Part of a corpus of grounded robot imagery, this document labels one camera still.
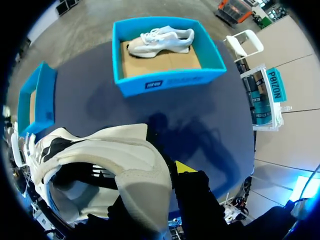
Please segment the shoe upper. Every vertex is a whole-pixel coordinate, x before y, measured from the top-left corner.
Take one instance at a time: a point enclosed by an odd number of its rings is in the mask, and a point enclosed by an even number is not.
[[[170,50],[177,47],[188,47],[195,38],[195,32],[190,28],[187,30],[174,29],[170,26],[152,29],[150,32],[141,33],[130,41],[128,51],[134,53],[149,53],[158,50]]]
[[[37,192],[69,223],[85,219],[87,214],[107,218],[108,207],[120,195],[136,222],[156,234],[165,233],[172,191],[169,169],[157,149],[145,140],[147,126],[137,125],[124,126],[131,137],[123,137],[125,131],[119,127],[101,130],[104,132],[94,137],[73,136],[71,140],[70,133],[66,134],[69,139],[47,136],[46,145],[48,139],[54,139],[42,150],[32,177]],[[137,138],[132,137],[132,128],[139,129]],[[79,180],[92,179],[83,174],[91,167],[100,167],[100,175],[113,177],[117,189]]]

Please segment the teal sign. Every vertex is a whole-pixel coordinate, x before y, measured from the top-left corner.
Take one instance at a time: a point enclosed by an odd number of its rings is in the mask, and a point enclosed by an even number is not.
[[[281,74],[275,67],[268,69],[266,74],[271,86],[273,101],[275,103],[287,101],[287,94],[285,90],[284,82],[281,78]]]

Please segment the table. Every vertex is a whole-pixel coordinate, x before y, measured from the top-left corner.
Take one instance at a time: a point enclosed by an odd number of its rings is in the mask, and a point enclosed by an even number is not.
[[[204,85],[124,98],[114,83],[112,43],[103,43],[57,68],[55,124],[84,137],[118,125],[147,123],[173,160],[204,170],[219,198],[254,167],[254,134],[244,84],[225,45],[215,42],[227,73]],[[172,193],[170,218],[179,215]]]

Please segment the concrete floor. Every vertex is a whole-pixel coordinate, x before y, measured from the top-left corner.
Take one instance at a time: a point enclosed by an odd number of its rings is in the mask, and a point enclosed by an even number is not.
[[[26,56],[13,70],[7,95],[11,114],[16,115],[20,88],[40,62],[55,68],[70,58],[112,38],[115,21],[145,16],[175,16],[199,20],[212,39],[245,29],[259,30],[247,19],[232,29],[214,12],[220,0],[82,0],[61,16],[31,45]]]

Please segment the shoe sole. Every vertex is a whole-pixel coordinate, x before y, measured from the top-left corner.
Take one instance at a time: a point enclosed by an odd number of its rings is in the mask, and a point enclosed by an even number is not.
[[[189,53],[189,49],[190,49],[190,46],[183,47],[183,48],[182,47],[173,47],[170,49],[161,49],[159,51],[145,52],[145,53],[141,53],[141,52],[133,53],[133,52],[129,51],[129,54],[136,56],[136,57],[140,57],[140,58],[151,59],[151,58],[154,58],[155,56],[157,56],[158,53],[160,53],[162,50],[168,50],[168,51],[178,53],[178,54],[187,54],[187,53]]]

